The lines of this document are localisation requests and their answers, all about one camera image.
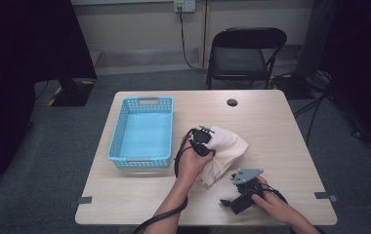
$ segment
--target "person's left hand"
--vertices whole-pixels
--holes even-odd
[[[210,152],[205,157],[199,156],[191,147],[188,139],[185,141],[185,146],[182,150],[183,155],[180,158],[178,178],[194,182],[198,175],[203,172],[206,164],[213,160],[213,152]]]

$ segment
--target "table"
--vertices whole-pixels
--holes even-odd
[[[120,103],[125,97],[171,96],[174,99],[173,162],[169,169],[123,170],[106,157]],[[227,105],[233,98],[238,104]],[[231,174],[239,168],[262,168],[269,185],[314,225],[333,225],[337,217],[283,93],[257,91],[120,92],[115,95],[103,135],[75,216],[79,224],[138,225],[152,217],[175,181],[174,157],[182,136],[199,125],[231,130],[249,143],[244,156],[207,187],[195,183],[179,225],[278,225],[260,208],[234,214],[220,199],[238,197]]]

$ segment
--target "chair backrest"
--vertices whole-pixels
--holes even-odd
[[[273,27],[233,27],[221,31],[213,39],[212,49],[247,48],[247,49],[277,49],[286,43],[286,33]]]

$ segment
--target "gray carpet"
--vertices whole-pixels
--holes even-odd
[[[75,223],[81,196],[115,93],[204,90],[205,74],[192,70],[101,76],[84,107],[48,107],[57,82],[36,100],[29,128],[7,172],[0,175],[0,233],[118,233],[118,227]],[[45,83],[36,85],[40,94]],[[215,89],[233,89],[215,83]],[[289,100],[294,111],[310,99]],[[306,135],[312,112],[297,121]],[[326,99],[309,139],[309,152],[323,184],[339,198],[327,233],[371,233],[371,142],[350,136],[349,118]],[[288,233],[272,227],[268,233]]]

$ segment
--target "round hole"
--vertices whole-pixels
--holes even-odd
[[[238,104],[236,99],[230,98],[227,100],[227,105],[229,106],[236,106]]]

